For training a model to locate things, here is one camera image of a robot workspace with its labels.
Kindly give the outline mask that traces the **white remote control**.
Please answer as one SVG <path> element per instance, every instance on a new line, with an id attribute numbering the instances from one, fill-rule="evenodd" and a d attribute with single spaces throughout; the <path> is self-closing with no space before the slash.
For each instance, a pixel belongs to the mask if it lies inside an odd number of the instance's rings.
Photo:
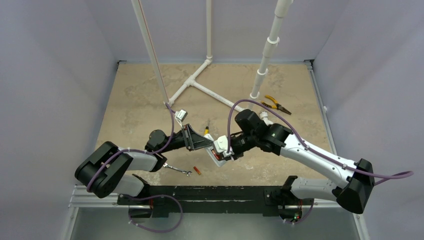
<path id="1" fill-rule="evenodd" d="M 227 161 L 234 160 L 234 152 L 231 146 L 229 146 L 228 137 L 223 135 L 217 139 L 208 133 L 204 137 L 212 141 L 210 146 L 205 147 L 206 153 L 214 161 L 218 167 L 222 167 Z"/>

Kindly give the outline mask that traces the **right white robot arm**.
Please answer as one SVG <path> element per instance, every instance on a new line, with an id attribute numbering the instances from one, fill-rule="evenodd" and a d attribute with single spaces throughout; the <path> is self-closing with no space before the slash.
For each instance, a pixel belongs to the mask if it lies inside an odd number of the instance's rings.
<path id="1" fill-rule="evenodd" d="M 295 160 L 327 177 L 327 180 L 302 177 L 287 180 L 288 185 L 280 191 L 284 202 L 323 199 L 337 202 L 351 213 L 364 212 L 375 186 L 371 162 L 364 158 L 359 161 L 341 158 L 307 141 L 299 141 L 290 128 L 279 123 L 267 125 L 249 109 L 239 112 L 234 120 L 241 129 L 239 135 L 230 138 L 235 159 L 259 148 Z"/>

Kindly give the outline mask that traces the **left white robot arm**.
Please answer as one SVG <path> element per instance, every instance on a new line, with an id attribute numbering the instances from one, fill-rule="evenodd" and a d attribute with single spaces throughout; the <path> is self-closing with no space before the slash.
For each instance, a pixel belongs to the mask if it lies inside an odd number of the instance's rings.
<path id="1" fill-rule="evenodd" d="M 150 133 L 145 150 L 119 148 L 111 141 L 104 142 L 75 170 L 74 177 L 98 198 L 111 193 L 129 195 L 138 205 L 146 203 L 149 191 L 146 183 L 127 171 L 154 173 L 166 165 L 166 152 L 185 148 L 199 150 L 213 145 L 213 140 L 195 132 L 186 124 L 182 130 L 167 136 L 162 130 Z"/>

